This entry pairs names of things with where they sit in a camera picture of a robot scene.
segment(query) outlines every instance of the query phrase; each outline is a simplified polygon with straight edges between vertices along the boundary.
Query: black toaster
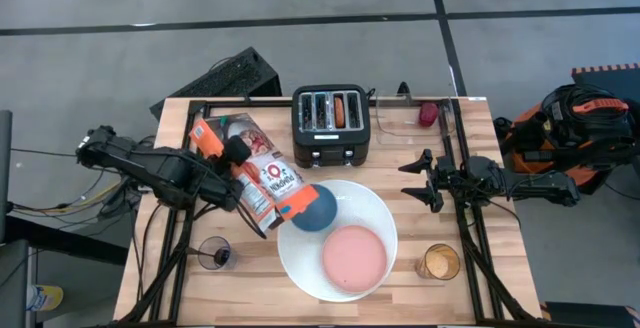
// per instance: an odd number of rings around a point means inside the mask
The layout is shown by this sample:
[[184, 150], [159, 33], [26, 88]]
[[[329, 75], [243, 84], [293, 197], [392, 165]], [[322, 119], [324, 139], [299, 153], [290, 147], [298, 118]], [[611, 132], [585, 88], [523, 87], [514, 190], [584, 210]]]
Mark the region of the black toaster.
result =
[[353, 165], [367, 159], [369, 98], [353, 84], [304, 86], [291, 103], [293, 153], [302, 168]]

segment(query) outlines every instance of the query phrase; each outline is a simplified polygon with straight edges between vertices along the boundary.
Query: black box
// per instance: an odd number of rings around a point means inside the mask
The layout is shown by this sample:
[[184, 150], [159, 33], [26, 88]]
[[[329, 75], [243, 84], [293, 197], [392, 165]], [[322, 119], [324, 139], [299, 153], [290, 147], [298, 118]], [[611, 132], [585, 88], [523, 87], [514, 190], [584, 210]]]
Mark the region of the black box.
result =
[[[253, 47], [214, 67], [171, 97], [281, 97], [278, 73]], [[164, 99], [149, 107], [157, 120]]]
[[[337, 111], [342, 107], [342, 124]], [[302, 168], [364, 163], [369, 152], [369, 99], [353, 84], [305, 86], [291, 101], [295, 162]]]

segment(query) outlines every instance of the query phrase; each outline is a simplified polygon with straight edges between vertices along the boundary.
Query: orange packaging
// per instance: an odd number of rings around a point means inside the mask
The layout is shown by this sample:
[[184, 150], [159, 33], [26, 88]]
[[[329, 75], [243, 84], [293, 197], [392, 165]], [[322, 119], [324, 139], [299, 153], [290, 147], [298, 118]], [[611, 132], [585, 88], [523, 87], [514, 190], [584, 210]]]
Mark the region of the orange packaging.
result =
[[201, 119], [190, 133], [206, 157], [220, 156], [223, 142], [235, 135], [251, 149], [251, 157], [231, 172], [244, 185], [240, 199], [263, 232], [304, 212], [318, 198], [248, 114]]

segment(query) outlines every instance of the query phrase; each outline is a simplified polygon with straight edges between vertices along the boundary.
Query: glass cup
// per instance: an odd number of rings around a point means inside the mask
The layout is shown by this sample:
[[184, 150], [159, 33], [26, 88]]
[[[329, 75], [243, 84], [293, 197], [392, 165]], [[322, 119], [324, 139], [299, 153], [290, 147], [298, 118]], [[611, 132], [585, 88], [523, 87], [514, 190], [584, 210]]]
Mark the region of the glass cup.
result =
[[232, 269], [236, 265], [237, 255], [226, 239], [210, 237], [198, 249], [198, 262], [208, 270]]
[[435, 244], [415, 263], [415, 270], [422, 278], [449, 280], [460, 272], [460, 258], [446, 244]]

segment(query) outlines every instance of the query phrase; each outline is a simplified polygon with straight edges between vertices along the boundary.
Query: gray floor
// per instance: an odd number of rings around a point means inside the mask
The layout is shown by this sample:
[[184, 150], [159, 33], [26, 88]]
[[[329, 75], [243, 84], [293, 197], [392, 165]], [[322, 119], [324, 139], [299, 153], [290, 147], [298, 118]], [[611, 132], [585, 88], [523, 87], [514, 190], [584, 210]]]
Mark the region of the gray floor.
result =
[[[638, 2], [444, 0], [448, 12]], [[0, 0], [0, 29], [433, 13], [434, 7], [433, 0]], [[468, 94], [489, 97], [494, 116], [515, 117], [569, 83], [573, 67], [639, 61], [638, 15], [456, 20], [450, 25]], [[280, 74], [285, 94], [320, 83], [356, 83], [392, 93], [400, 81], [423, 95], [454, 94], [436, 21], [380, 22], [4, 36], [0, 108], [15, 113], [14, 147], [72, 152], [87, 129], [105, 123], [122, 135], [142, 137], [156, 127], [149, 105], [248, 46]], [[11, 174], [11, 199], [36, 207], [74, 197], [97, 176], [73, 159], [18, 153]], [[640, 196], [630, 169], [616, 171], [611, 184]], [[570, 209], [531, 200], [519, 203], [517, 210], [540, 300], [640, 308], [640, 211], [634, 201], [603, 189]], [[125, 244], [129, 229], [125, 220], [108, 235]], [[66, 266], [62, 258], [51, 261]], [[80, 271], [93, 277], [95, 269], [85, 268]], [[117, 288], [121, 271], [105, 268], [102, 279]], [[107, 293], [98, 308], [66, 314], [46, 326], [110, 320], [114, 294]]]

